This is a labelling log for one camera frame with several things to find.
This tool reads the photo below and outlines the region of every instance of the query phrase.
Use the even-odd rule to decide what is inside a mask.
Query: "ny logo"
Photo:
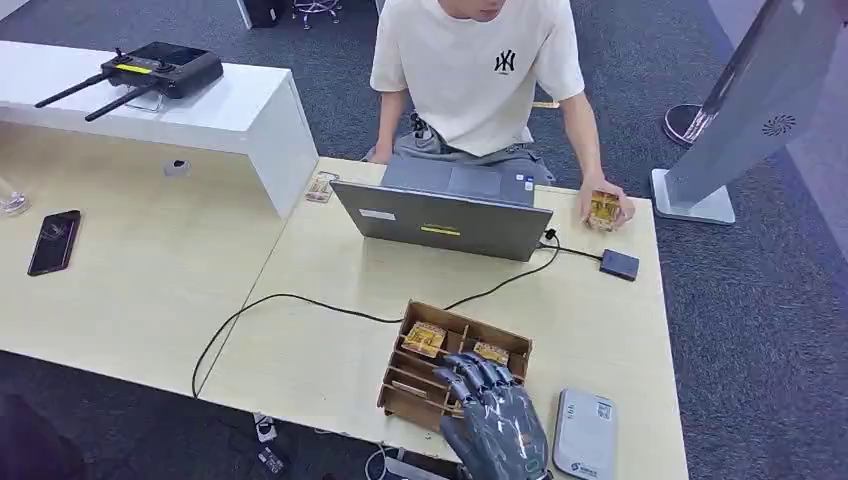
[[[500,73],[501,75],[506,75],[509,72],[514,72],[515,52],[513,52],[512,50],[501,52],[501,55],[495,58],[495,71]]]

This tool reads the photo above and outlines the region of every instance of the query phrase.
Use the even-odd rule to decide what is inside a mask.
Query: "wooden compartment divider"
[[[419,321],[437,325],[446,332],[436,358],[428,358],[401,347],[412,326]],[[441,416],[461,417],[462,408],[458,401],[451,398],[447,385],[439,380],[432,370],[438,366],[447,366],[442,360],[445,355],[471,351],[478,341],[507,350],[507,367],[516,380],[524,381],[533,347],[532,341],[485,323],[410,300],[383,376],[377,406],[383,408],[386,415],[397,415],[438,432]]]

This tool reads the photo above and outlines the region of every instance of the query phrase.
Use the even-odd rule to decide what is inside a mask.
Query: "yellow label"
[[[507,363],[509,363],[509,352],[501,347],[496,347],[484,342],[477,342],[474,345],[474,351],[481,357],[494,360],[501,365],[506,366]]]
[[[401,347],[430,358],[436,358],[442,343],[445,341],[446,333],[444,328],[437,327],[432,323],[415,322]]]
[[[621,212],[618,197],[607,192],[595,190],[592,192],[589,225],[598,230],[611,231]]]
[[[136,67],[136,66],[133,66],[133,65],[124,65],[123,63],[115,65],[115,68],[119,68],[121,70],[126,70],[128,72],[143,73],[145,75],[147,75],[148,73],[153,71],[149,68]]]
[[[430,232],[430,233],[441,233],[441,234],[444,234],[444,235],[453,235],[453,236],[456,236],[456,237],[459,236],[459,232],[457,232],[456,230],[445,230],[443,228],[433,228],[433,227],[421,227],[421,230],[425,231],[425,232]]]

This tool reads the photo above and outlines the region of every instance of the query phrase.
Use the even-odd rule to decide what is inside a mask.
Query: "glass cup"
[[[17,191],[5,178],[0,177],[0,217],[19,215],[29,208],[23,193]]]

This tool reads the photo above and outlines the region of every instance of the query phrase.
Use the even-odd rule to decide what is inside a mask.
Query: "man's hand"
[[[580,209],[580,220],[584,224],[588,225],[589,213],[592,211],[592,192],[595,190],[611,193],[618,197],[618,202],[621,204],[621,211],[615,221],[614,229],[621,227],[633,218],[636,207],[633,205],[633,201],[624,194],[624,190],[617,185],[609,183],[603,174],[596,174],[583,179],[583,185],[580,186],[580,193],[577,198],[578,208]]]
[[[371,163],[379,163],[380,165],[386,165],[389,163],[389,160],[392,158],[392,147],[382,147],[381,145],[376,145],[374,147],[374,155],[371,155],[371,158],[368,160]]]

